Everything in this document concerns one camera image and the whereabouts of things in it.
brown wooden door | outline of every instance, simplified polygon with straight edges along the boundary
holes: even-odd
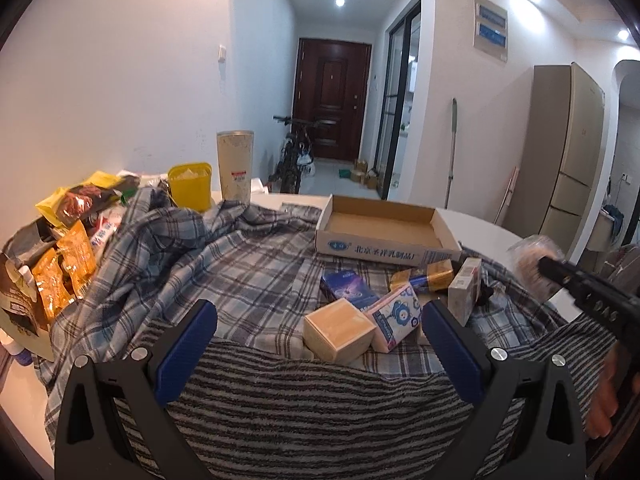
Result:
[[[300,39],[293,116],[335,121],[309,130],[314,156],[358,158],[370,58],[369,44]]]

human hand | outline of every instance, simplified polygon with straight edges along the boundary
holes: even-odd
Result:
[[[618,343],[613,346],[604,359],[598,387],[591,398],[585,427],[587,435],[591,438],[607,436],[611,432],[611,417],[618,410],[618,398],[613,385],[617,363]],[[632,389],[635,395],[640,394],[640,374],[634,377]]]

yellow container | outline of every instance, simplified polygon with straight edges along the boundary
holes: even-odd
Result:
[[[181,164],[169,170],[171,196],[179,207],[201,213],[211,207],[211,165],[206,162]]]

sliding glass door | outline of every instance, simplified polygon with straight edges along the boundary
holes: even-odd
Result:
[[[420,38],[420,3],[390,32],[385,94],[374,167],[380,198],[398,186],[409,132]]]

beige cup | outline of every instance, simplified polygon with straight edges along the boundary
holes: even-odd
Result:
[[[224,200],[251,202],[251,175],[254,163],[254,133],[218,134],[218,167]]]

